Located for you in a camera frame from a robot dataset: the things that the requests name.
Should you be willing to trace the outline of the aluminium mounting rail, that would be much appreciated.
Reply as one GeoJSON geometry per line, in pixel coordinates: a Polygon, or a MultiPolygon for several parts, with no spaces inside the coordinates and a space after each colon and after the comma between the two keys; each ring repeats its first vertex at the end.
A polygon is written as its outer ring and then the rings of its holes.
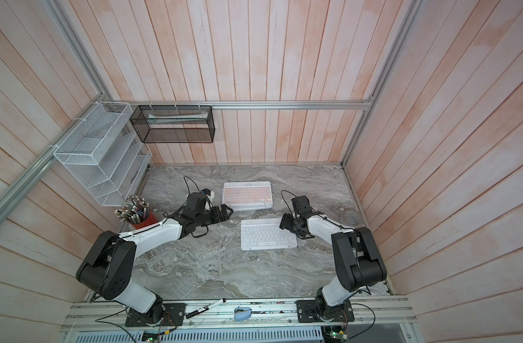
{"type": "MultiPolygon", "coordinates": [[[[344,324],[416,323],[405,296],[352,297],[333,320],[314,314],[308,298],[227,300],[177,300],[165,302],[166,313],[156,328],[184,330],[231,329],[232,327],[300,327],[344,324]]],[[[116,302],[75,303],[65,318],[62,332],[93,332],[140,329],[139,317],[116,302]]]]}

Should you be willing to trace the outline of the red pen cup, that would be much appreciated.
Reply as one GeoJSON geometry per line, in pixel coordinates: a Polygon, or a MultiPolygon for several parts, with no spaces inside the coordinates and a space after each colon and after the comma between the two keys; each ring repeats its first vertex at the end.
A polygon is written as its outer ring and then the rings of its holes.
{"type": "Polygon", "coordinates": [[[125,204],[115,210],[116,217],[130,224],[135,230],[139,230],[157,224],[159,220],[151,211],[149,203],[137,195],[131,195],[125,199],[125,204]]]}

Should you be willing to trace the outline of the black marker pen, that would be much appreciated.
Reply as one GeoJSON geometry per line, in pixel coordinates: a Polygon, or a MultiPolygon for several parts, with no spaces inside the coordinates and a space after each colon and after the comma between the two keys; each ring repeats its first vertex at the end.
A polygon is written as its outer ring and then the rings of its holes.
{"type": "Polygon", "coordinates": [[[221,304],[225,304],[225,303],[226,303],[226,299],[225,298],[219,299],[219,300],[217,300],[215,302],[212,302],[210,304],[204,305],[203,307],[200,307],[197,310],[194,310],[194,311],[192,311],[190,313],[187,313],[185,315],[185,318],[191,319],[192,317],[195,317],[195,316],[197,316],[197,315],[199,315],[201,313],[204,313],[204,312],[206,312],[206,311],[208,311],[208,310],[210,310],[210,309],[212,309],[214,307],[217,307],[217,306],[219,306],[221,304]]]}

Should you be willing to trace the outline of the black mesh basket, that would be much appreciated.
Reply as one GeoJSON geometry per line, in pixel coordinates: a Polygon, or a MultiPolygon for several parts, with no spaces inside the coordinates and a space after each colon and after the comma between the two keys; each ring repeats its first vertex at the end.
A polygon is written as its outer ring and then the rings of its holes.
{"type": "Polygon", "coordinates": [[[201,105],[139,105],[131,124],[147,144],[211,144],[216,132],[212,108],[201,105]]]}

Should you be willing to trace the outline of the white key keyboard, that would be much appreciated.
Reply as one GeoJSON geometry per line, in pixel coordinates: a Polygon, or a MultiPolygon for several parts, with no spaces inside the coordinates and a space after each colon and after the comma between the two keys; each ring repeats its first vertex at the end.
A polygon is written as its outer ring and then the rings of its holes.
{"type": "Polygon", "coordinates": [[[241,249],[253,251],[298,247],[297,237],[288,230],[282,230],[280,224],[280,218],[242,220],[241,249]]]}

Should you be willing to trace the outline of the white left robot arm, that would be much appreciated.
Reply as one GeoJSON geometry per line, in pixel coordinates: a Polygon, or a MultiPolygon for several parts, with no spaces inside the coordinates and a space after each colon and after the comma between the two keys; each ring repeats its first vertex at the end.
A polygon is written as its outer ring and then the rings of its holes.
{"type": "Polygon", "coordinates": [[[193,234],[197,228],[225,222],[234,210],[213,204],[208,189],[188,195],[172,214],[148,227],[116,234],[102,232],[78,268],[75,278],[105,300],[113,300],[138,314],[148,326],[161,324],[164,304],[160,296],[132,280],[137,257],[193,234]]]}

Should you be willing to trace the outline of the clear tape roll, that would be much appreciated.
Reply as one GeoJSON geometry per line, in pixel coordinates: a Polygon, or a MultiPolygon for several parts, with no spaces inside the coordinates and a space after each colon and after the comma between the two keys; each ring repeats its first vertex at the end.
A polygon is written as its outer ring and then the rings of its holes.
{"type": "Polygon", "coordinates": [[[364,217],[356,210],[344,211],[341,219],[351,227],[364,226],[364,217]]]}

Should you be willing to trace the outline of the blue tape dispenser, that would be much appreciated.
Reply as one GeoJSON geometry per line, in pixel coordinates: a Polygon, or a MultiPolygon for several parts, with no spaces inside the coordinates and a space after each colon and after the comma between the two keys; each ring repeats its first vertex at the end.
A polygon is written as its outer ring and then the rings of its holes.
{"type": "Polygon", "coordinates": [[[250,319],[252,316],[252,309],[250,307],[237,307],[234,309],[234,320],[236,322],[243,322],[250,319]]]}

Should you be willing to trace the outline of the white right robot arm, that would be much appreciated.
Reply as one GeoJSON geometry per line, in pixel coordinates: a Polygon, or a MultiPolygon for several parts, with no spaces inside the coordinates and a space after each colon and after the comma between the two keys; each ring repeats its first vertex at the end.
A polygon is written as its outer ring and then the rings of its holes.
{"type": "Polygon", "coordinates": [[[298,321],[348,322],[354,320],[349,299],[362,287],[374,286],[387,278],[387,269],[371,230],[347,227],[316,211],[307,197],[291,200],[293,212],[281,218],[280,228],[301,240],[320,238],[334,256],[336,276],[317,291],[313,300],[296,302],[298,321]]]}

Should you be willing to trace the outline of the aluminium frame bar back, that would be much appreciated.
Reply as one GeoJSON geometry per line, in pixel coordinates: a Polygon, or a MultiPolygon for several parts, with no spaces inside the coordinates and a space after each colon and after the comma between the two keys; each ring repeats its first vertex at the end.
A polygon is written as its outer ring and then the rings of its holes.
{"type": "Polygon", "coordinates": [[[367,110],[369,100],[332,100],[332,101],[124,101],[132,107],[177,106],[211,107],[213,110],[367,110]]]}

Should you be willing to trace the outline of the pink keyboard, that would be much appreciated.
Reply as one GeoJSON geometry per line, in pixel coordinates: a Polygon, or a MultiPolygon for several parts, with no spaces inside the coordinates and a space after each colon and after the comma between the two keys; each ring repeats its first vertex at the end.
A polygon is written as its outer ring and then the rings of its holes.
{"type": "Polygon", "coordinates": [[[274,205],[271,183],[225,182],[222,203],[237,212],[271,209],[274,205]]]}

